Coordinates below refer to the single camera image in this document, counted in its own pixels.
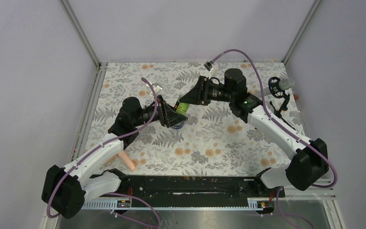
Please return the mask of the silver microphone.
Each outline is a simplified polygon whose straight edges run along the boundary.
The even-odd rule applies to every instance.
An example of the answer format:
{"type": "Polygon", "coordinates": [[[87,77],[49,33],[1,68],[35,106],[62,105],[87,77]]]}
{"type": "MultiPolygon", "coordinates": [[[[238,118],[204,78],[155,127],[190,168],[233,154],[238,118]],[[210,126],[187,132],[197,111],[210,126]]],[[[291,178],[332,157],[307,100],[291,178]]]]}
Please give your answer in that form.
{"type": "Polygon", "coordinates": [[[275,98],[283,98],[286,90],[292,88],[295,81],[291,78],[271,77],[268,86],[260,91],[260,96],[272,95],[275,98]]]}

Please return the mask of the green pill bottle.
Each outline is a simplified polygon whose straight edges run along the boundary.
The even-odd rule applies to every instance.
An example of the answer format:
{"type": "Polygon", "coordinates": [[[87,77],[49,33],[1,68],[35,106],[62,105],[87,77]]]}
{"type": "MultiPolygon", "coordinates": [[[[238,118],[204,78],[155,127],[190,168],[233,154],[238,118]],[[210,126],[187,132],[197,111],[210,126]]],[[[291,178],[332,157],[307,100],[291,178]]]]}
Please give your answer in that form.
{"type": "Polygon", "coordinates": [[[174,106],[174,110],[179,114],[185,115],[187,113],[189,106],[190,105],[188,103],[182,103],[179,100],[177,100],[174,106]]]}

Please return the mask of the aluminium rail frame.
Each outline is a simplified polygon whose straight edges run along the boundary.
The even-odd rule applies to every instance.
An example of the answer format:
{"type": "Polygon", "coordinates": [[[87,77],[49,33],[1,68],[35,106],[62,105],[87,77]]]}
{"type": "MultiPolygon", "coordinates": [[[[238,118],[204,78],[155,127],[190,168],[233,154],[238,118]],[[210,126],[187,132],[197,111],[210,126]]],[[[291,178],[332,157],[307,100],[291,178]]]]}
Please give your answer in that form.
{"type": "Polygon", "coordinates": [[[89,197],[74,180],[65,182],[55,195],[52,207],[65,217],[82,208],[140,209],[257,209],[270,208],[276,196],[284,200],[334,200],[331,189],[299,191],[292,186],[282,191],[266,189],[250,177],[152,177],[130,176],[121,180],[115,195],[106,191],[89,197]]]}

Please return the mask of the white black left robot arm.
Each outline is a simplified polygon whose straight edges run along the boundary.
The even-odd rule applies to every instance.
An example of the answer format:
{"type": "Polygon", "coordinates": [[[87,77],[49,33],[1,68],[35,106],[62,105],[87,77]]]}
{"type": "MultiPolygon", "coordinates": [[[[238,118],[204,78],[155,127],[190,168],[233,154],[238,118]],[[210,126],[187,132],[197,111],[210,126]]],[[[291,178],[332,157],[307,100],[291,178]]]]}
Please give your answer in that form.
{"type": "Polygon", "coordinates": [[[187,117],[169,105],[161,95],[150,106],[142,107],[136,97],[126,98],[108,133],[91,150],[74,161],[48,169],[41,199],[47,204],[49,218],[59,215],[66,219],[75,216],[82,206],[107,193],[123,196],[129,184],[114,172],[92,177],[95,170],[123,152],[148,124],[159,122],[173,127],[187,117]]]}

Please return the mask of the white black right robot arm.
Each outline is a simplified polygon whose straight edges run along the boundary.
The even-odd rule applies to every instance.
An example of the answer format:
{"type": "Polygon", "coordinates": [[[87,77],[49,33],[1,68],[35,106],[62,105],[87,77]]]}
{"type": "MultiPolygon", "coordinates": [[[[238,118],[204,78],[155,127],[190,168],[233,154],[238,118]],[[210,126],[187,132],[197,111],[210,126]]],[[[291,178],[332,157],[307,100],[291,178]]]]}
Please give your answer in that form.
{"type": "Polygon", "coordinates": [[[226,70],[224,83],[214,83],[210,78],[199,76],[195,86],[180,101],[193,105],[228,102],[236,117],[260,130],[287,155],[290,164],[258,174],[254,190],[262,197],[275,187],[287,185],[305,191],[329,171],[326,143],[320,138],[311,140],[264,108],[262,101],[248,92],[246,78],[240,69],[226,70]]]}

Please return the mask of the floral patterned table mat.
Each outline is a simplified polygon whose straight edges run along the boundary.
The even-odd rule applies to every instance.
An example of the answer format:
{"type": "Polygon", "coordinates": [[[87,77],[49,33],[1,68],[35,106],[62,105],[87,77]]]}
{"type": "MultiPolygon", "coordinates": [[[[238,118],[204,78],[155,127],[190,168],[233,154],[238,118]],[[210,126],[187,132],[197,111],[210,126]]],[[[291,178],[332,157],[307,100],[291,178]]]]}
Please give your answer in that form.
{"type": "MultiPolygon", "coordinates": [[[[122,102],[137,97],[151,103],[150,89],[142,81],[158,83],[162,95],[174,105],[200,75],[208,72],[200,62],[115,62],[105,65],[104,77],[89,132],[79,153],[88,152],[114,124],[122,102]]],[[[235,117],[227,103],[189,106],[180,129],[159,122],[143,129],[126,154],[137,175],[253,176],[265,168],[286,166],[287,155],[260,130],[235,117]]]]}

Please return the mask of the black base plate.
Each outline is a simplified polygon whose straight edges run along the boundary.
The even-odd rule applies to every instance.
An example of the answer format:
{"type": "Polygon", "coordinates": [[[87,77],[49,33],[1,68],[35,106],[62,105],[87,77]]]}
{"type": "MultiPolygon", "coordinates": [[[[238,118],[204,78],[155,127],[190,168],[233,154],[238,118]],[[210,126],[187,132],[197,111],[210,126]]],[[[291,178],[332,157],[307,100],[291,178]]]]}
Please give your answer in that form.
{"type": "Polygon", "coordinates": [[[116,193],[131,194],[159,208],[248,207],[248,199],[284,197],[254,177],[126,176],[116,193]]]}

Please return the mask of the wooden stick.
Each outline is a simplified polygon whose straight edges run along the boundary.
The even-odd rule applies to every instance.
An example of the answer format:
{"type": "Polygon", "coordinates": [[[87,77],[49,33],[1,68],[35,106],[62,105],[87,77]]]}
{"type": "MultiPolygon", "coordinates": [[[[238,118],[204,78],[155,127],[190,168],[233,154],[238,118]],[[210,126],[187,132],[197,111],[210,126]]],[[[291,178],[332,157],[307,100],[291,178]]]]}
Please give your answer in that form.
{"type": "Polygon", "coordinates": [[[107,166],[108,164],[111,164],[115,159],[118,158],[118,155],[114,155],[111,158],[109,158],[106,162],[103,163],[103,166],[107,166]]]}

